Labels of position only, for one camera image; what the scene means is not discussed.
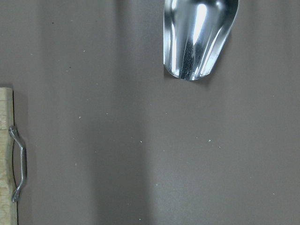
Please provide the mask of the wooden cutting board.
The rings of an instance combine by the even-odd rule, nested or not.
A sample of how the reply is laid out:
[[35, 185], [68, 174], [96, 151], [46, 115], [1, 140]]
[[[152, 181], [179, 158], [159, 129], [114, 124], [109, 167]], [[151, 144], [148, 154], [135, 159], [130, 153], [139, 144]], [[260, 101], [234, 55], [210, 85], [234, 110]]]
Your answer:
[[13, 138], [9, 127], [14, 125], [13, 90], [0, 89], [0, 223], [18, 224], [17, 203], [11, 200], [15, 190], [13, 173]]

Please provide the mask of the metal ice scoop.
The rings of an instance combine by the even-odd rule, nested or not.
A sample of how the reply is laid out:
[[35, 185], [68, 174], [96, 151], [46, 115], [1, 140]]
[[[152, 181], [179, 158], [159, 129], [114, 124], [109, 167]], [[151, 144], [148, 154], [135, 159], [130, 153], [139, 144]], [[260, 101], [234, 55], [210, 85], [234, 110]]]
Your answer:
[[211, 73], [230, 34], [238, 0], [166, 0], [163, 62], [174, 77], [194, 81]]

